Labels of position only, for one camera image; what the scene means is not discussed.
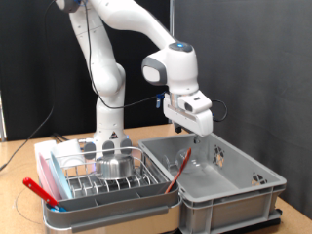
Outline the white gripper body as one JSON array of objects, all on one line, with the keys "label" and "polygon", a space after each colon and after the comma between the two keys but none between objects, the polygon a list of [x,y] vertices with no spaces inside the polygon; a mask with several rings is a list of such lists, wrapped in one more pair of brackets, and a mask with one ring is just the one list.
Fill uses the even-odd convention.
[{"label": "white gripper body", "polygon": [[186,96],[165,94],[164,114],[173,123],[198,136],[205,137],[213,131],[212,102],[203,93]]}]

